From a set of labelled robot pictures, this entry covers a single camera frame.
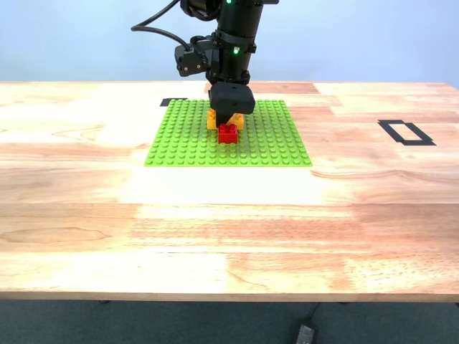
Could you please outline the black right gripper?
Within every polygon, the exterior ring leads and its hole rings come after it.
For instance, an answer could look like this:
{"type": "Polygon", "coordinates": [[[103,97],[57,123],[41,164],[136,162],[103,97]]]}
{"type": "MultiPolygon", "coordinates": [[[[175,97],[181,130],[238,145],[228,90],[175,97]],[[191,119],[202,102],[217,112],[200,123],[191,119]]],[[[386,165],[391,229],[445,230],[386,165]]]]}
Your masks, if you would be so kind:
{"type": "Polygon", "coordinates": [[[255,108],[250,81],[251,54],[234,48],[219,50],[216,82],[209,90],[210,107],[216,112],[216,126],[226,124],[235,113],[249,115],[255,108]]]}

